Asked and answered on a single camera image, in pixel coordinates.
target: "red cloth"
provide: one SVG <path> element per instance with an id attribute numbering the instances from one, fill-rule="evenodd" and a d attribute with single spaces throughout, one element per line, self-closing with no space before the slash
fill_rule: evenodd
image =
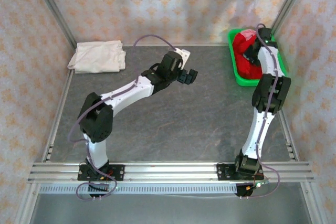
<path id="1" fill-rule="evenodd" d="M 261 70 L 261 66 L 256 66 L 251 64 L 247 59 L 244 58 L 243 53 L 255 42 L 257 35 L 254 34 L 251 36 L 243 35 L 244 31 L 238 33 L 233 41 L 232 47 L 235 53 L 236 65 L 238 74 L 244 79 L 248 80 L 260 80 L 263 72 Z"/>

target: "white cloth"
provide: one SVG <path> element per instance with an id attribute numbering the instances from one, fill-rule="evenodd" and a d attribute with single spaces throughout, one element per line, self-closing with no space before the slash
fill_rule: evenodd
<path id="1" fill-rule="evenodd" d="M 119 72 L 125 69 L 125 56 L 120 40 L 77 43 L 68 68 L 75 73 Z"/>

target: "mounting plate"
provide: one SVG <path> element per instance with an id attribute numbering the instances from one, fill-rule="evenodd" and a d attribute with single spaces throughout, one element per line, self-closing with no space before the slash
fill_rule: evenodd
<path id="1" fill-rule="evenodd" d="M 111 175 L 111 177 L 115 178 L 116 181 L 124 180 L 124 165 L 115 165 L 109 164 L 107 169 L 107 174 Z M 78 172 L 78 181 L 109 181 L 111 179 L 103 177 L 100 174 L 94 173 L 87 164 L 82 164 L 79 166 Z"/>
<path id="2" fill-rule="evenodd" d="M 255 180 L 264 179 L 264 172 L 261 165 L 256 175 L 237 172 L 235 164 L 218 163 L 216 168 L 218 180 L 244 180 L 253 182 Z"/>

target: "green tray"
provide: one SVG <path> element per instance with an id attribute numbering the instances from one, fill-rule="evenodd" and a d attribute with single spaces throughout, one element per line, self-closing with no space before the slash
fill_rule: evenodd
<path id="1" fill-rule="evenodd" d="M 244 79 L 243 77 L 241 77 L 238 74 L 236 59 L 235 59 L 235 54 L 234 54 L 234 51 L 233 51 L 232 43 L 233 43 L 236 35 L 239 32 L 241 32 L 242 30 L 245 30 L 245 28 L 232 29 L 232 30 L 229 31 L 229 33 L 227 35 L 227 40 L 228 40 L 228 44 L 229 44 L 229 48 L 230 48 L 230 54 L 231 54 L 232 65 L 233 65 L 233 72 L 235 73 L 236 81 L 240 86 L 256 86 L 256 85 L 258 85 L 259 80 Z M 286 76 L 287 73 L 286 73 L 284 63 L 282 61 L 280 53 L 278 53 L 278 60 L 279 60 L 280 68 L 281 68 L 283 74 Z"/>

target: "wall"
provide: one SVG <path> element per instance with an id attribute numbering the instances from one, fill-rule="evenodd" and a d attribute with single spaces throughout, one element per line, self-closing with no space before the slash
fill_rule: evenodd
<path id="1" fill-rule="evenodd" d="M 227 42 L 227 30 L 271 26 L 284 0 L 55 0 L 75 39 L 133 43 L 148 33 L 173 43 Z M 160 43 L 147 38 L 143 43 Z"/>
<path id="2" fill-rule="evenodd" d="M 41 157 L 72 49 L 44 0 L 0 0 L 0 223 L 13 223 Z"/>
<path id="3" fill-rule="evenodd" d="M 296 0 L 277 35 L 292 77 L 284 110 L 300 158 L 313 161 L 330 223 L 336 219 L 335 3 Z"/>

